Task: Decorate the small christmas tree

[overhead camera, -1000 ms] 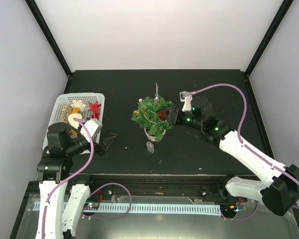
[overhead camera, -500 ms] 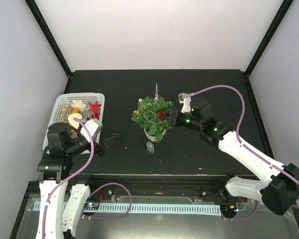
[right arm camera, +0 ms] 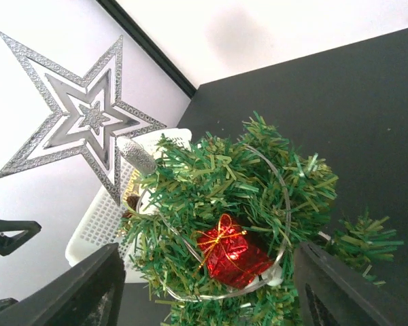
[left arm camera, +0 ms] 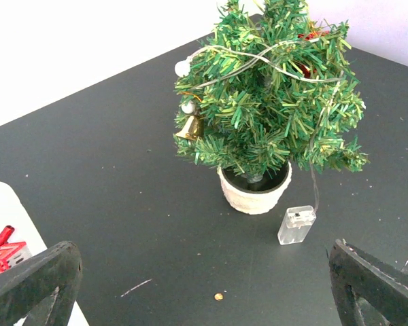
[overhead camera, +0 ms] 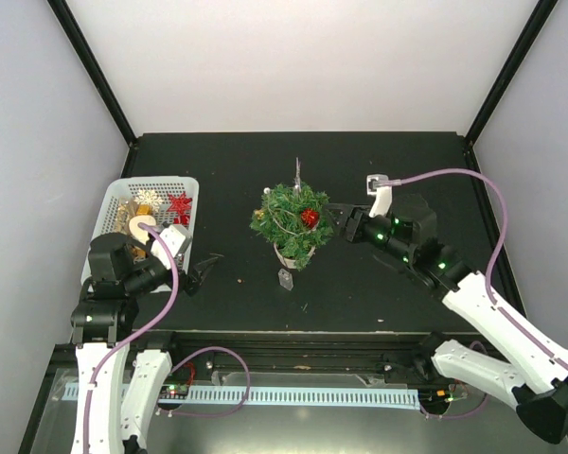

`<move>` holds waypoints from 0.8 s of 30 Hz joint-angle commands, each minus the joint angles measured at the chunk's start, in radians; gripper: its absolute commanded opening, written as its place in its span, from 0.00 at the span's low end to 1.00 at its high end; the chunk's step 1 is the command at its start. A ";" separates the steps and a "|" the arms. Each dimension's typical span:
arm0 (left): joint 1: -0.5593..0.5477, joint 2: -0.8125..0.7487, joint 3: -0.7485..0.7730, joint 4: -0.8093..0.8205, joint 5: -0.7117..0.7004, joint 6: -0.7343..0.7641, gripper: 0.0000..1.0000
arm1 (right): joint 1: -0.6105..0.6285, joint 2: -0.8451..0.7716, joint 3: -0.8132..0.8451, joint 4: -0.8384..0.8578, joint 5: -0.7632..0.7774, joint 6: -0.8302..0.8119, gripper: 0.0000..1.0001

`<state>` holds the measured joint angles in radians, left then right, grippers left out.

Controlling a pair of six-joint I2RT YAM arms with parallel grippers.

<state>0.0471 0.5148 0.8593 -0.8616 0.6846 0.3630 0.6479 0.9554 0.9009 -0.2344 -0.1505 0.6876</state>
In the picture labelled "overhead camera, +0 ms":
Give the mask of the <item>small green christmas tree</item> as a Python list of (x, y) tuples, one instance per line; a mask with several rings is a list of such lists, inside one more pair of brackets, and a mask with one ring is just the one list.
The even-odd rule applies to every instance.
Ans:
[[(317, 250), (333, 236), (333, 230), (323, 216), (324, 206), (328, 203), (326, 192), (315, 191), (307, 183), (302, 183), (298, 194), (294, 193), (293, 186), (279, 183), (263, 190), (261, 205), (252, 214), (250, 228), (275, 247), (286, 268), (302, 271)], [(301, 220), (301, 213), (307, 208), (320, 214), (313, 229), (308, 229)], [(255, 212), (259, 209), (265, 212), (264, 219), (256, 218)]]

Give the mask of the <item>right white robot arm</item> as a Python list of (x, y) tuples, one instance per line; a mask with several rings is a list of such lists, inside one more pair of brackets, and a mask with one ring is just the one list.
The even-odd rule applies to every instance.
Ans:
[(568, 434), (568, 349), (544, 335), (487, 283), (453, 247), (437, 237), (435, 212), (418, 195), (386, 205), (329, 203), (323, 210), (337, 236), (366, 242), (401, 263), (429, 295), (454, 312), (500, 353), (496, 359), (433, 334), (411, 358), (423, 381), (458, 379), (515, 410), (523, 424), (549, 444)]

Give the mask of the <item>silver red star ornament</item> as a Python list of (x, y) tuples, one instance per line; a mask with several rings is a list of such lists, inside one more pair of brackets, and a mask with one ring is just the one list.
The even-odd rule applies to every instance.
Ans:
[(298, 194), (302, 189), (302, 180), (301, 180), (301, 162), (298, 157), (295, 158), (295, 173), (293, 179), (293, 191), (295, 194)]

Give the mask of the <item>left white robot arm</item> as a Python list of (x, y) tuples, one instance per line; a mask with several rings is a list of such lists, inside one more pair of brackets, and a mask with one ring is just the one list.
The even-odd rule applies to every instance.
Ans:
[(79, 372), (74, 453), (144, 453), (159, 393), (167, 377), (178, 375), (185, 356), (168, 333), (141, 344), (129, 384), (123, 382), (138, 299), (166, 285), (193, 295), (216, 259), (191, 272), (175, 259), (189, 248), (190, 231), (171, 225), (151, 245), (121, 233), (98, 236), (88, 252), (90, 275), (71, 315), (72, 342)]

